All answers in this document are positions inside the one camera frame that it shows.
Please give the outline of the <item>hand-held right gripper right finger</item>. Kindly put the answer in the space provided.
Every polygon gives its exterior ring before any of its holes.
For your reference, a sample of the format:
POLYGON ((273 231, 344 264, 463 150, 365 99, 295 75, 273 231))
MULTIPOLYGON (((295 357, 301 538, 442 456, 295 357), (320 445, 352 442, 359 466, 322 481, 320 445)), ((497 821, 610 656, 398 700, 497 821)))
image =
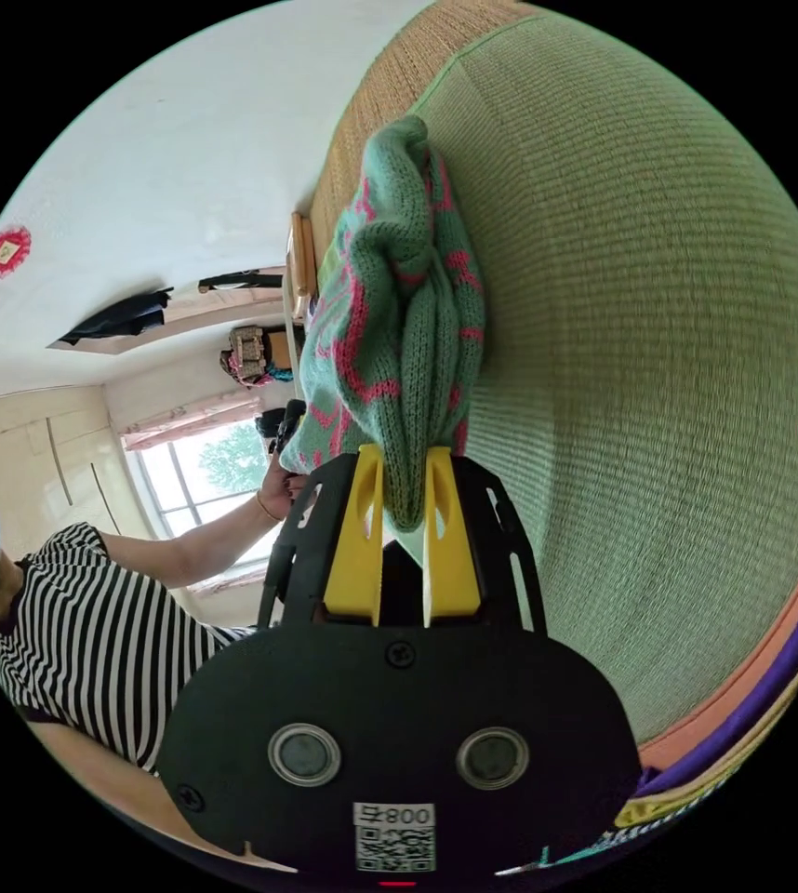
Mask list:
POLYGON ((431 448, 426 458, 422 588, 426 628, 472 620, 480 607, 479 585, 452 460, 447 448, 431 448))

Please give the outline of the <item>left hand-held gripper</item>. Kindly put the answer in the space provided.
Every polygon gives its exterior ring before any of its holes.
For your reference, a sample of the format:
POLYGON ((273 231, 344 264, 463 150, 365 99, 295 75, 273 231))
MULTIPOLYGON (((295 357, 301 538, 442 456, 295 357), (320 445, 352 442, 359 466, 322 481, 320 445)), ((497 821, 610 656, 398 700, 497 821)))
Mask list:
POLYGON ((268 455, 281 453, 298 429, 307 405, 301 399, 291 399, 284 407, 262 412, 256 417, 256 430, 268 455))

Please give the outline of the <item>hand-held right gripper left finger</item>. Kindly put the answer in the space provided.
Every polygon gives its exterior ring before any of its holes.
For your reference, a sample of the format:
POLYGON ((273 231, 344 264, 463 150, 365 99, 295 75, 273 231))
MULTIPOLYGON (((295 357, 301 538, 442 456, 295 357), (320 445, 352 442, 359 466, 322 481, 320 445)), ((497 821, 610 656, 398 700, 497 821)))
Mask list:
POLYGON ((324 595, 329 617, 379 624, 383 547, 383 457, 360 447, 324 595))

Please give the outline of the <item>person's left hand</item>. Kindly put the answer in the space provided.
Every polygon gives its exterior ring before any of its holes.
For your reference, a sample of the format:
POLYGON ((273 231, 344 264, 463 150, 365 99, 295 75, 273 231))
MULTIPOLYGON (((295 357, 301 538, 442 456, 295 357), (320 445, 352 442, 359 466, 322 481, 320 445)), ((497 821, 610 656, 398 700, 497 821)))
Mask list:
POLYGON ((277 452, 273 453, 266 474, 256 493, 261 510, 274 523, 283 522, 307 483, 307 476, 288 472, 277 452))

